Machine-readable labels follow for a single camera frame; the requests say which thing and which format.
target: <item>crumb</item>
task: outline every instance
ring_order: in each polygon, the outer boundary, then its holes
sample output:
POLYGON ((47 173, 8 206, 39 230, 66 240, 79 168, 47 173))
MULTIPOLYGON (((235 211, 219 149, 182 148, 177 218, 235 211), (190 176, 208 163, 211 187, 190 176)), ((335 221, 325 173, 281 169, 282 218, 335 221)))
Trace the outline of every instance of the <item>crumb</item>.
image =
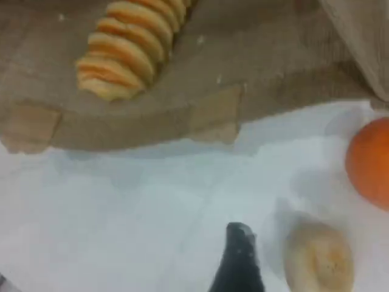
POLYGON ((65 16, 62 14, 62 13, 60 13, 59 15, 58 15, 58 21, 60 22, 60 23, 63 23, 64 21, 65 21, 65 16))
POLYGON ((203 35, 199 36, 197 39, 197 45, 201 46, 202 44, 204 44, 204 42, 205 42, 205 36, 203 35))
POLYGON ((34 72, 35 72, 34 69, 32 69, 32 68, 30 68, 30 67, 27 67, 27 68, 26 68, 26 71, 27 71, 27 73, 30 74, 30 75, 33 75, 34 72))
POLYGON ((222 80, 223 80, 223 76, 220 74, 219 76, 218 76, 218 79, 216 79, 216 84, 220 84, 221 82, 222 82, 222 80))

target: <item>white surface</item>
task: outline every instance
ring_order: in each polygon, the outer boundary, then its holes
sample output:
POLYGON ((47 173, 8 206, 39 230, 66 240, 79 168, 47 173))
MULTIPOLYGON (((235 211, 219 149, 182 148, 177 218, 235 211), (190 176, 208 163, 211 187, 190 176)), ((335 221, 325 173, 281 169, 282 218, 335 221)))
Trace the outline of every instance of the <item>white surface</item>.
POLYGON ((289 291, 283 238, 302 212, 344 230, 355 292, 389 287, 389 215, 343 170, 374 114, 334 103, 245 125, 234 147, 179 141, 103 155, 0 152, 0 272, 23 292, 207 291, 225 226, 258 234, 267 291, 289 291))
POLYGON ((0 287, 0 292, 20 292, 20 291, 15 286, 13 286, 12 283, 7 281, 0 287))

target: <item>bun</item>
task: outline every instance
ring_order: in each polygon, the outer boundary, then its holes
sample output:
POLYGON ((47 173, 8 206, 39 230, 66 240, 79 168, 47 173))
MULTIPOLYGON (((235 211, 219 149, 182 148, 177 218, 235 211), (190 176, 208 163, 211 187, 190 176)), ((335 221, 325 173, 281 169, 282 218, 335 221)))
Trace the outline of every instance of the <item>bun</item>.
POLYGON ((164 0, 168 5, 170 5, 175 14, 177 15, 178 20, 181 24, 185 22, 185 17, 187 15, 187 8, 182 2, 182 0, 164 0))
POLYGON ((351 250, 335 229, 318 223, 299 226, 284 253, 286 280, 292 292, 351 292, 351 250))

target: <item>baguette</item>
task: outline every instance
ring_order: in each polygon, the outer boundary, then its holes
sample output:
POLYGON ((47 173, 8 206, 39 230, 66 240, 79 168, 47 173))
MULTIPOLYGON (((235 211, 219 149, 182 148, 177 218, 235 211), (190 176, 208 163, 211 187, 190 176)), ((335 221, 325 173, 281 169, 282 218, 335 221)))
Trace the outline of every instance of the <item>baguette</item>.
POLYGON ((173 32, 178 32, 180 30, 180 22, 178 17, 174 13, 174 10, 171 6, 166 4, 163 0, 127 0, 129 2, 140 4, 142 6, 153 9, 154 11, 161 14, 169 23, 173 32))
POLYGON ((95 32, 88 39, 89 55, 123 62, 148 84, 153 82, 156 68, 150 57, 136 43, 120 36, 95 32))
POLYGON ((82 73, 78 77, 99 78, 138 91, 146 88, 144 82, 130 68, 112 59, 85 56, 77 61, 76 67, 82 73))
POLYGON ((181 0, 181 1, 185 4, 186 7, 189 7, 192 5, 192 0, 181 0))
POLYGON ((103 18, 97 23, 97 31, 117 35, 138 44, 155 63, 167 60, 168 52, 158 38, 136 24, 125 24, 115 18, 103 18))
POLYGON ((79 76, 78 87, 81 90, 90 91, 108 102, 115 99, 131 99, 139 93, 136 88, 106 82, 98 78, 83 78, 82 75, 79 76))
POLYGON ((185 22, 185 17, 187 15, 187 8, 185 7, 182 0, 164 0, 171 8, 173 8, 178 20, 181 24, 185 22))
POLYGON ((165 18, 154 10, 139 4, 119 1, 108 5, 107 15, 123 23, 137 24, 154 33, 167 51, 173 45, 173 30, 165 18))

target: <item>orange fruit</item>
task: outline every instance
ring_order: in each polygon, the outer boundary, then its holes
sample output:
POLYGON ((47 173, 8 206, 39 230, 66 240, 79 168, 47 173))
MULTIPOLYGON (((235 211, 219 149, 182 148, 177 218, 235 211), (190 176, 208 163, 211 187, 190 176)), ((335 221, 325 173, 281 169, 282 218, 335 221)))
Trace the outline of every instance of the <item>orange fruit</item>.
POLYGON ((362 196, 389 211, 389 118, 374 120, 354 136, 346 171, 362 196))

